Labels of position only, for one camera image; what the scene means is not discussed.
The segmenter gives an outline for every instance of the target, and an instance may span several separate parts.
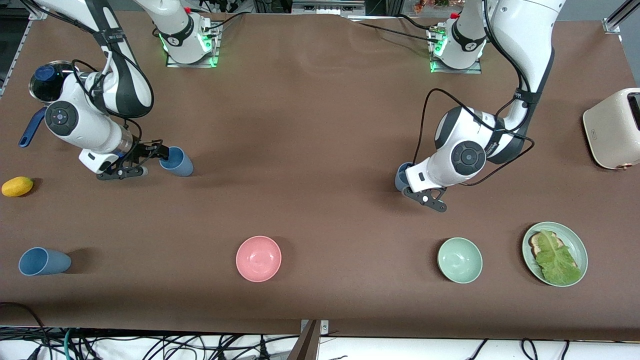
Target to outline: pink bowl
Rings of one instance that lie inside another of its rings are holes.
[[[236,254],[238,272],[252,282],[272,278],[278,272],[281,261],[280,247],[266,236],[248,238],[240,245]]]

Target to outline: cup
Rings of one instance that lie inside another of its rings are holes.
[[[26,276],[59,274],[70,266],[71,258],[67,254],[43,247],[25,251],[18,262],[18,269]]]
[[[176,176],[189,176],[193,172],[193,164],[189,156],[177,146],[169,147],[169,159],[160,159],[160,166]]]
[[[406,173],[404,171],[411,165],[413,165],[413,163],[404,163],[400,165],[396,172],[396,189],[398,189],[399,192],[402,192],[404,188],[409,187],[409,181],[406,179]]]

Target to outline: white floor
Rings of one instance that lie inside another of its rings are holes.
[[[217,336],[205,336],[207,346],[218,344]],[[252,346],[260,341],[256,335],[244,336],[233,346]],[[270,354],[288,352],[296,339],[274,341],[267,344]],[[132,341],[103,340],[94,346],[94,350],[102,360],[140,360],[157,340],[139,339]],[[420,340],[420,339],[377,339],[377,338],[322,338],[319,347],[318,360],[375,360],[375,359],[420,359],[420,360],[466,360],[472,356],[480,340]],[[540,360],[560,359],[564,342],[535,341]],[[27,341],[0,341],[0,359],[23,360],[36,348],[35,343]],[[225,357],[233,359],[240,350],[225,352]],[[257,351],[251,351],[240,359],[249,360]],[[197,359],[205,359],[202,351],[198,351]],[[65,360],[64,356],[54,353],[55,360]],[[38,360],[48,359],[46,349],[40,351]],[[162,358],[162,352],[155,356],[155,360]],[[173,360],[194,360],[191,351],[178,351]],[[476,360],[527,360],[520,350],[519,341],[490,340],[482,349]],[[640,344],[626,343],[590,343],[572,342],[565,357],[566,360],[639,360]]]

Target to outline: lemon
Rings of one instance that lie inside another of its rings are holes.
[[[9,197],[22,196],[33,187],[33,180],[26,176],[14,177],[2,185],[2,194]]]

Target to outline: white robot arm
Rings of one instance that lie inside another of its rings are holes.
[[[46,101],[49,106],[44,120],[49,130],[80,147],[80,161],[99,179],[143,175],[142,168],[133,166],[139,157],[167,158],[168,148],[161,141],[144,145],[109,117],[130,120],[146,115],[153,106],[153,91],[107,0],[37,0],[37,4],[66,16],[65,21],[76,21],[69,22],[90,32],[107,57],[101,72],[78,73],[71,66],[60,71],[51,64],[35,72],[32,82],[55,93],[53,102]],[[132,166],[124,166],[125,160]]]
[[[450,20],[452,35],[441,59],[451,67],[471,66],[487,36],[514,66],[520,84],[505,118],[466,107],[447,112],[436,130],[437,152],[406,169],[409,187],[403,193],[439,211],[444,207],[429,190],[460,184],[486,161],[504,164],[521,153],[554,60],[551,34],[564,0],[487,1],[468,0],[460,18]]]
[[[149,14],[160,31],[167,53],[177,62],[195,63],[211,53],[204,38],[211,20],[197,13],[187,13],[180,0],[134,0]]]

